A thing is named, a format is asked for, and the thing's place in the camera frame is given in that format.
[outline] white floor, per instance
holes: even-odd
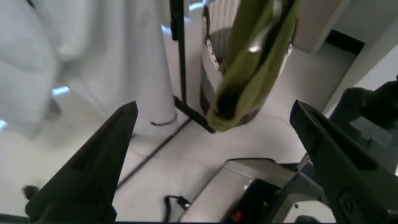
[[[198,106],[200,79],[200,20],[186,24],[188,102]],[[174,94],[179,95],[177,43],[165,33]],[[294,49],[283,74],[257,118],[225,133],[210,134],[191,122],[149,161],[115,196],[118,220],[159,221],[162,197],[184,195],[191,199],[225,160],[235,157],[270,157],[297,162],[304,149],[289,124],[290,109],[299,99],[322,109],[347,71],[354,55],[324,45],[318,55]],[[0,213],[24,215],[21,188],[43,186],[76,150],[101,126],[103,119],[74,93],[56,98],[62,117],[46,121],[33,141],[18,133],[0,133]],[[178,121],[186,116],[179,113]],[[164,139],[138,136],[129,146],[121,177],[137,166]],[[181,212],[173,209],[173,217]]]

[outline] red button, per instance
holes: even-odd
[[[232,221],[234,222],[240,222],[243,219],[243,213],[241,211],[235,211],[232,214]]]

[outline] green cloth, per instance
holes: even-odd
[[[217,131],[227,131],[258,107],[278,77],[289,47],[299,0],[283,0],[282,15],[264,39],[259,52],[250,43],[272,21],[273,0],[242,0],[237,11],[220,70],[224,76],[206,119]]]

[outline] woven basket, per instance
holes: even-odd
[[[200,106],[206,114],[210,109],[210,103],[214,102],[215,95],[220,83],[223,81],[223,75],[219,70],[219,64],[222,63],[224,50],[226,48],[229,35],[236,12],[238,11],[240,0],[216,0],[206,5],[203,9],[203,22],[205,30],[205,41],[201,51],[201,85],[200,85]],[[285,54],[280,72],[285,65],[287,57],[292,51],[292,44]],[[238,125],[247,124],[252,121],[259,110],[262,108],[266,98],[248,111],[240,120]]]

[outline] cable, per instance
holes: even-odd
[[[170,214],[172,212],[172,206],[170,204],[170,198],[175,198],[177,199],[177,204],[184,210],[187,210],[189,208],[189,206],[191,205],[191,203],[184,198],[183,196],[175,196],[175,195],[166,195],[164,197],[164,203],[165,203],[165,213],[164,213],[164,217],[163,217],[163,223],[169,223],[170,221]]]

